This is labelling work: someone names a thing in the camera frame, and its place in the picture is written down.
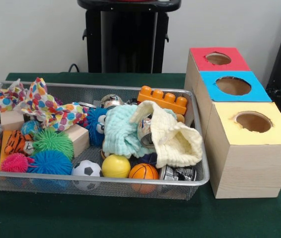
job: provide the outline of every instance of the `green tablecloth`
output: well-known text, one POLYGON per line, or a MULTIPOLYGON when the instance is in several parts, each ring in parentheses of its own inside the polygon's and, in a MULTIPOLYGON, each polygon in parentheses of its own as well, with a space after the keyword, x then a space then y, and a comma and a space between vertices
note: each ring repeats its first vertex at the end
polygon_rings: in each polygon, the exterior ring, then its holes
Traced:
MULTIPOLYGON (((7 80, 182 88, 183 74, 24 74, 7 80)), ((278 198, 190 201, 0 192, 0 237, 281 237, 278 198)))

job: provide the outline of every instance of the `green spiky ball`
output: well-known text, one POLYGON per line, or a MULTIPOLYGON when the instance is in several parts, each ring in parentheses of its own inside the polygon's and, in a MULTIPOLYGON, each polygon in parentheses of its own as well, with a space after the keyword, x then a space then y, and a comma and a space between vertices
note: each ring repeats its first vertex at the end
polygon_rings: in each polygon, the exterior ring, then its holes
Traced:
POLYGON ((53 130, 45 129, 34 136, 34 141, 33 154, 46 150, 57 150, 64 153, 69 160, 72 160, 74 156, 73 143, 64 132, 56 133, 53 130))

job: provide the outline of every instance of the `yellow box top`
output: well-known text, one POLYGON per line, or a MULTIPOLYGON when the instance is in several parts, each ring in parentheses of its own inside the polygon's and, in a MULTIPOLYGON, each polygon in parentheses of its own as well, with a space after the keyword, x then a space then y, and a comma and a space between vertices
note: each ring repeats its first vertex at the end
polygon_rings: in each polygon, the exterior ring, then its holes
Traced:
POLYGON ((214 103, 231 145, 281 145, 281 113, 275 103, 214 103))

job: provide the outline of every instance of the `electrical cord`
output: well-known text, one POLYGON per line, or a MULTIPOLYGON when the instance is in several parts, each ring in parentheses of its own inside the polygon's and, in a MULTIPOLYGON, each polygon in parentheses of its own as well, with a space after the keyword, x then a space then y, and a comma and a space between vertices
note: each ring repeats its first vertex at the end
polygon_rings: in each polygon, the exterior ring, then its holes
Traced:
POLYGON ((80 70, 79 70, 78 66, 77 66, 75 63, 71 64, 71 66, 70 66, 70 68, 69 68, 69 70, 68 70, 69 73, 71 72, 71 70, 72 70, 73 67, 75 67, 75 68, 76 68, 76 71, 77 71, 78 73, 80 73, 80 70))

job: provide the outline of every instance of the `stacked wooden boxes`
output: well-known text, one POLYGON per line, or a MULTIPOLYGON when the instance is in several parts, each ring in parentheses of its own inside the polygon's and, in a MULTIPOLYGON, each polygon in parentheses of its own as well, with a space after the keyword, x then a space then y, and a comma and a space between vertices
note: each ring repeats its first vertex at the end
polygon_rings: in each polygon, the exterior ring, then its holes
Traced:
POLYGON ((215 197, 277 197, 281 113, 238 50, 190 49, 185 89, 197 98, 215 197))

